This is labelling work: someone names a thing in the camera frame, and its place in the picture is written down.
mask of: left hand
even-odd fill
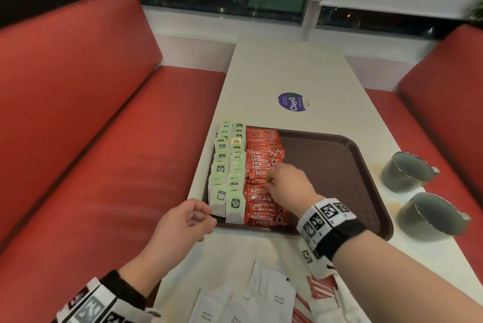
[[[175,268],[197,241],[210,234],[216,219],[211,208],[191,198],[169,210],[159,221],[142,252],[119,270],[121,277],[144,296]]]

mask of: cup rim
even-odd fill
[[[399,168],[399,167],[397,166],[397,164],[395,163],[395,161],[394,161],[394,155],[396,155],[396,154],[409,154],[409,155],[413,155],[413,156],[415,156],[416,158],[418,158],[419,160],[421,160],[421,161],[425,162],[425,163],[426,163],[426,165],[427,165],[429,168],[431,168],[431,169],[432,169],[432,167],[429,165],[429,163],[428,163],[426,160],[424,160],[423,158],[421,158],[419,155],[413,154],[412,152],[409,152],[409,151],[396,151],[396,152],[393,154],[393,156],[391,157],[391,162],[392,162],[392,164],[394,164],[394,166],[395,166],[395,167],[398,169],[398,171],[399,171],[399,172],[401,172],[402,174],[404,174],[406,177],[408,177],[408,178],[410,178],[410,179],[412,179],[412,180],[415,180],[416,182],[420,182],[420,183],[427,183],[427,181],[424,181],[424,180],[418,180],[418,179],[415,179],[414,177],[411,177],[410,175],[406,174],[406,172],[404,172],[404,171],[403,171],[401,168]]]
[[[441,196],[438,196],[437,194],[434,194],[434,193],[430,193],[430,192],[418,192],[416,193],[412,198],[411,200],[413,201],[413,206],[414,206],[414,209],[416,210],[416,212],[418,213],[418,215],[421,217],[421,220],[424,221],[426,224],[428,224],[429,226],[431,226],[432,228],[434,228],[435,230],[438,230],[440,233],[443,233],[443,234],[446,234],[446,235],[450,235],[450,236],[459,236],[461,234],[450,234],[450,233],[445,233],[444,231],[441,231],[440,229],[438,229],[437,227],[435,227],[434,225],[432,225],[428,220],[426,220],[426,218],[421,214],[421,212],[418,210],[418,206],[416,204],[416,200],[414,200],[414,198],[419,195],[420,193],[425,193],[425,194],[429,194],[431,196],[435,196],[437,198],[439,198],[440,200],[443,200],[444,202],[446,202],[447,204],[449,204],[451,206],[451,208],[453,210],[455,210],[458,215],[462,218],[462,220],[466,223],[466,220],[463,218],[462,214],[461,214],[461,211],[458,210],[456,208],[456,206],[454,204],[452,204],[451,202],[449,202],[448,200],[444,199],[443,197]]]

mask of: white table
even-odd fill
[[[286,92],[303,95],[310,107],[303,112],[286,110],[277,100],[279,94]],[[337,134],[352,139],[359,146],[393,220],[394,235],[390,243],[483,305],[483,287],[453,239],[418,243],[404,235],[395,223],[397,211],[416,192],[398,195],[379,181],[383,165],[399,147],[337,50],[303,42],[241,37],[189,197],[202,198],[213,138],[225,119],[251,126]],[[299,259],[296,242],[296,237],[217,228],[166,276],[154,307],[168,321],[185,322],[201,286],[215,288],[228,277],[243,293],[255,258],[285,270],[300,294],[307,296],[308,271]]]

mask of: red cushion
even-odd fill
[[[463,25],[401,81],[403,99],[483,204],[483,31]]]
[[[392,136],[403,151],[421,156],[441,173],[425,186],[427,192],[437,194],[460,211],[468,213],[472,222],[463,236],[455,240],[478,279],[483,282],[483,210],[471,196],[461,179],[431,142],[401,99],[393,92],[366,89],[372,103],[384,120]]]
[[[188,196],[225,74],[161,66],[0,256],[3,323],[50,322]]]
[[[161,61],[138,0],[0,31],[0,242]]]

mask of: booth backrest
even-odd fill
[[[0,242],[161,59],[138,0],[81,0],[0,31]]]
[[[483,31],[457,28],[402,79],[399,89],[483,204]]]

